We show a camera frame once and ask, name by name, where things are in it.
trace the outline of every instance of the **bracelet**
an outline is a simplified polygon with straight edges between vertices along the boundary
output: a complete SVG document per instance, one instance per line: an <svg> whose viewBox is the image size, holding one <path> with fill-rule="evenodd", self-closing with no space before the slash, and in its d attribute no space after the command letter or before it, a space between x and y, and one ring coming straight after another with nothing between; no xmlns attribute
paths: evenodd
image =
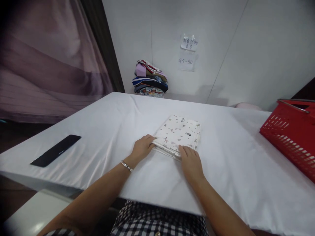
<svg viewBox="0 0 315 236"><path fill-rule="evenodd" d="M123 166L126 167L130 172L133 171L133 169L129 165L127 165L124 161L121 161L120 163L123 164Z"/></svg>

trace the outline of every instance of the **white table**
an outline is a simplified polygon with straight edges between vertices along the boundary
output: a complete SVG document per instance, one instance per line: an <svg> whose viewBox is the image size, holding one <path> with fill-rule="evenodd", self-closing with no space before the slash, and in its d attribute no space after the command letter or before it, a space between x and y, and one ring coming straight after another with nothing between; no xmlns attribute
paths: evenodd
<svg viewBox="0 0 315 236"><path fill-rule="evenodd" d="M172 114L201 123L197 151L205 176L251 228L315 235L315 185L259 134L270 112L111 93L2 153L1 174L35 189L42 183L86 189ZM29 164L69 134L82 138L45 168ZM120 196L203 214L180 162L155 151Z"/></svg>

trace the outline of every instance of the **red plastic basket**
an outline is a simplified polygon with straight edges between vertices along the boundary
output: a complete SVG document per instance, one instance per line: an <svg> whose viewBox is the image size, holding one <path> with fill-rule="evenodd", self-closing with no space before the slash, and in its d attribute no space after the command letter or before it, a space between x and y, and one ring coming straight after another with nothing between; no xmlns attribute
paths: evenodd
<svg viewBox="0 0 315 236"><path fill-rule="evenodd" d="M315 102L277 102L260 133L315 183Z"/></svg>

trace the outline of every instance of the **folded garment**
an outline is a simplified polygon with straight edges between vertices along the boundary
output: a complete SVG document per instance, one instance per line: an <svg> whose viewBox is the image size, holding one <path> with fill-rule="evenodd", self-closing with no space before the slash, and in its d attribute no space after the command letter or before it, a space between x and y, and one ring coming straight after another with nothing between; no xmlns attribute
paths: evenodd
<svg viewBox="0 0 315 236"><path fill-rule="evenodd" d="M180 161L178 145L196 150L200 139L200 124L198 121L172 115L157 130L154 137L157 137L152 142L156 145L154 150Z"/></svg>
<svg viewBox="0 0 315 236"><path fill-rule="evenodd" d="M146 70L146 76L159 76L165 83L167 83L167 79L164 75L162 75L162 72L158 72L158 73L155 73L155 74L152 74L150 71Z"/></svg>
<svg viewBox="0 0 315 236"><path fill-rule="evenodd" d="M151 63L149 63L146 60L138 60L139 63L141 63L148 71L150 71L152 74L155 74L157 72L160 72L161 70L155 66L152 66Z"/></svg>
<svg viewBox="0 0 315 236"><path fill-rule="evenodd" d="M159 77L159 76L157 76L157 75L146 75L146 76L137 76L139 79L140 78L149 78L149 79L154 79L154 80L156 80L156 81L160 81L160 82L163 82L163 83L165 83L162 79L161 79L161 77Z"/></svg>
<svg viewBox="0 0 315 236"><path fill-rule="evenodd" d="M134 92L135 92L135 93L139 93L140 90L143 89L143 88L152 88L152 87L150 87L150 86L148 86L148 85L139 84L139 85L135 86Z"/></svg>
<svg viewBox="0 0 315 236"><path fill-rule="evenodd" d="M167 84L161 83L159 81L145 80L145 81L142 81L140 84L161 89L161 90L163 90L163 92L166 92L168 90Z"/></svg>
<svg viewBox="0 0 315 236"><path fill-rule="evenodd" d="M156 79L150 79L150 78L139 78L136 77L132 80L132 84L134 86L137 85L147 85L148 87L156 87L158 89L163 90L163 92L166 92L168 90L168 85L164 83L163 81L157 81Z"/></svg>
<svg viewBox="0 0 315 236"><path fill-rule="evenodd" d="M146 76L146 70L147 69L141 63L139 63L136 66L135 74L136 74L136 76L143 76L143 77L145 77Z"/></svg>
<svg viewBox="0 0 315 236"><path fill-rule="evenodd" d="M158 88L146 87L140 90L142 96L164 98L164 92Z"/></svg>
<svg viewBox="0 0 315 236"><path fill-rule="evenodd" d="M147 81L147 80L149 80L149 81L157 81L156 79L150 79L150 78L146 78L146 77L141 77L141 78L139 78L139 77L136 77L136 78L134 78L133 80L132 80L132 84L134 85L134 86L136 86L136 85L138 85L138 84L140 84L142 81Z"/></svg>

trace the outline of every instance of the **hand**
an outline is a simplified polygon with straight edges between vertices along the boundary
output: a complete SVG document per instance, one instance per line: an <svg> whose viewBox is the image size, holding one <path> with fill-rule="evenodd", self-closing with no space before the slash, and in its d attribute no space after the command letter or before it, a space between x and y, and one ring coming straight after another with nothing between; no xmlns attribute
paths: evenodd
<svg viewBox="0 0 315 236"><path fill-rule="evenodd" d="M132 153L125 159L127 165L129 165L131 168L135 168L135 166L140 161L146 158L152 148L155 147L155 145L152 143L152 141L155 139L156 138L152 135L147 134L146 136L143 136L141 139L137 140Z"/></svg>
<svg viewBox="0 0 315 236"><path fill-rule="evenodd" d="M181 166L189 184L193 187L205 180L198 152L182 145L179 145L178 149L181 154Z"/></svg>

